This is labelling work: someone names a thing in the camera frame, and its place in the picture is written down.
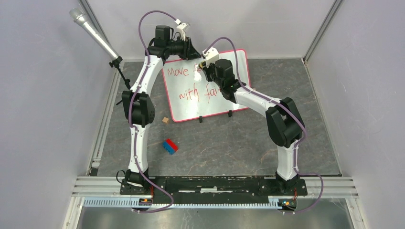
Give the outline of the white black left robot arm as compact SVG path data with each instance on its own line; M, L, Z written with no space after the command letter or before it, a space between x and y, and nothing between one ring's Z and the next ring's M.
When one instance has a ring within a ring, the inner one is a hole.
M175 29L157 26L155 37L146 46L143 67L137 80L128 91L122 93L122 103L131 131L130 163L124 183L132 185L133 190L141 195L150 188L147 179L147 139L156 114L150 97L152 87L170 56L177 55L183 60L200 58L191 38L186 35L188 27L186 22L181 22Z

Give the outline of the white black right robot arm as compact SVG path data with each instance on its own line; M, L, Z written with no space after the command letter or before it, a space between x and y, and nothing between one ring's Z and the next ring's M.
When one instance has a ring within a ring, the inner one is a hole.
M282 195L289 194L299 180L298 145L306 136L295 102L289 97L269 97L249 87L240 81L230 60L219 59L214 63L203 61L199 67L208 81L219 86L226 100L246 106L266 118L270 139L277 145L276 189Z

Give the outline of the pink framed whiteboard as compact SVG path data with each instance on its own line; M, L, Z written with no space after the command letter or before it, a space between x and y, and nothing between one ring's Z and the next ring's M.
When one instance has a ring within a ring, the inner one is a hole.
M171 117L174 122L185 122L199 117L225 114L247 109L223 98L219 86L206 80L195 60L167 61L163 68L163 78L167 91Z

